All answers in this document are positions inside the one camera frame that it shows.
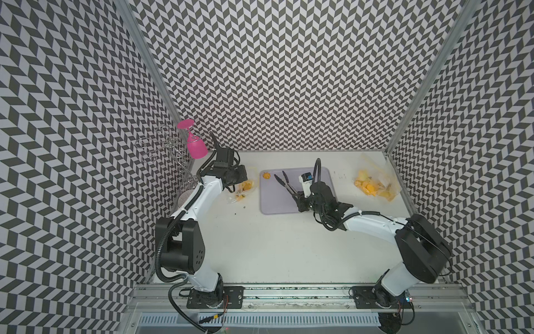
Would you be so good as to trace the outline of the clear bag yellow chick print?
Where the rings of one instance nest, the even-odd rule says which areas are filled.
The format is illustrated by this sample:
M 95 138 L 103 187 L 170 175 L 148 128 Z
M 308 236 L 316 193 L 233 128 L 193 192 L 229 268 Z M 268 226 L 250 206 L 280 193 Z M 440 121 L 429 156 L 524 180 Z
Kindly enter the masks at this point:
M 228 193 L 228 203 L 237 203 L 250 196 L 259 186 L 259 171 L 257 167 L 247 167 L 248 179 L 236 186 L 234 193 Z

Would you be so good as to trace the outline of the steel black-tipped tongs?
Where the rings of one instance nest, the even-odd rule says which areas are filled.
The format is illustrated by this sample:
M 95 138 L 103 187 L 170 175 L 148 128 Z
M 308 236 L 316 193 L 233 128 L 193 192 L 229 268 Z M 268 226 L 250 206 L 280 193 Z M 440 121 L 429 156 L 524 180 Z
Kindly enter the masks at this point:
M 294 199 L 295 201 L 299 201 L 300 194 L 290 185 L 288 175 L 285 171 L 282 171 L 282 175 L 284 176 L 284 178 L 279 177 L 277 174 L 275 174 L 274 177 L 277 182 L 289 192 L 292 199 Z

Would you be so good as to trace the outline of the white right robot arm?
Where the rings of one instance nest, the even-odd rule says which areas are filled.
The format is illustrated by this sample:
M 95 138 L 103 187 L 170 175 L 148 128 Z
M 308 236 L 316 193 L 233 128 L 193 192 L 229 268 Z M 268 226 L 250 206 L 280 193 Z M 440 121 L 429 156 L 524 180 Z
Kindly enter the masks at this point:
M 394 299 L 420 282 L 434 283 L 449 263 L 453 255 L 450 244 L 421 214 L 392 218 L 339 202 L 318 172 L 302 174 L 299 181 L 302 191 L 288 187 L 299 211 L 313 212 L 325 229 L 364 233 L 397 246 L 400 263 L 386 270 L 371 290 L 381 308 L 390 307 Z

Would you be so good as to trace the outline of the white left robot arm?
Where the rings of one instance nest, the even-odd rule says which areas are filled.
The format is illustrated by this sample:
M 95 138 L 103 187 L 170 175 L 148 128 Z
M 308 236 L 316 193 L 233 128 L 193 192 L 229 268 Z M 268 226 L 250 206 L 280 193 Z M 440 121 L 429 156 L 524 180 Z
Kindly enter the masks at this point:
M 170 217 L 157 221 L 155 272 L 163 283 L 182 280 L 199 292 L 212 293 L 222 285 L 222 278 L 203 265 L 206 250 L 200 222 L 225 189 L 234 191 L 248 178 L 239 153 L 219 147 L 197 170 L 196 179 L 186 202 Z

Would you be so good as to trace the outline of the clear resealable bag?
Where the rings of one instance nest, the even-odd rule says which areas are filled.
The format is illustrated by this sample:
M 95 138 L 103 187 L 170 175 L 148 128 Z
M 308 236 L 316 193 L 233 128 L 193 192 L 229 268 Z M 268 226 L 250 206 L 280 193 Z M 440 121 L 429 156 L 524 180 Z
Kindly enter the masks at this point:
M 377 176 L 378 182 L 381 184 L 378 196 L 383 197 L 388 202 L 392 202 L 401 192 L 395 169 L 391 165 L 385 164 L 378 169 Z

